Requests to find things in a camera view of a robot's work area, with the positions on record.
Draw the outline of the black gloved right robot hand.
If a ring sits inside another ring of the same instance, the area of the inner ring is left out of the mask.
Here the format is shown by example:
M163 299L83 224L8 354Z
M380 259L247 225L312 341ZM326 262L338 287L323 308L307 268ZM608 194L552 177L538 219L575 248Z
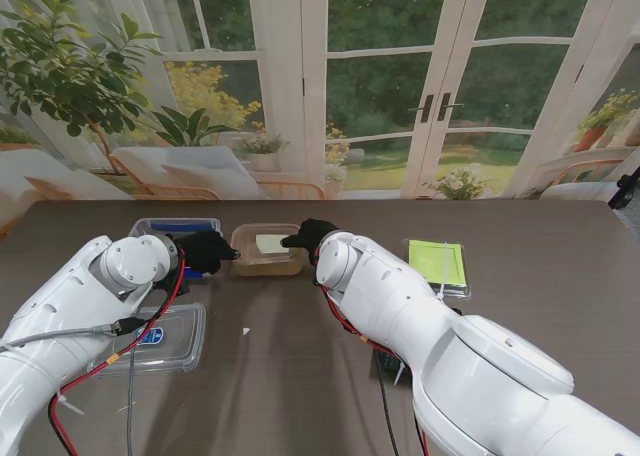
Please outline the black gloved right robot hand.
M306 250L310 264L316 266L322 240L337 230L338 228L328 221L308 218L302 222L296 234L283 238L280 244L283 248Z

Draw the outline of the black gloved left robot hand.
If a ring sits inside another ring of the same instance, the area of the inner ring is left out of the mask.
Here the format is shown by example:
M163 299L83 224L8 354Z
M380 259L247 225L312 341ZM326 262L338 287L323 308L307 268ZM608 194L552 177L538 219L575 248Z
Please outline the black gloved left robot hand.
M214 230L177 237L174 242L184 253L186 265L202 274L214 275L223 261L233 261L241 256Z

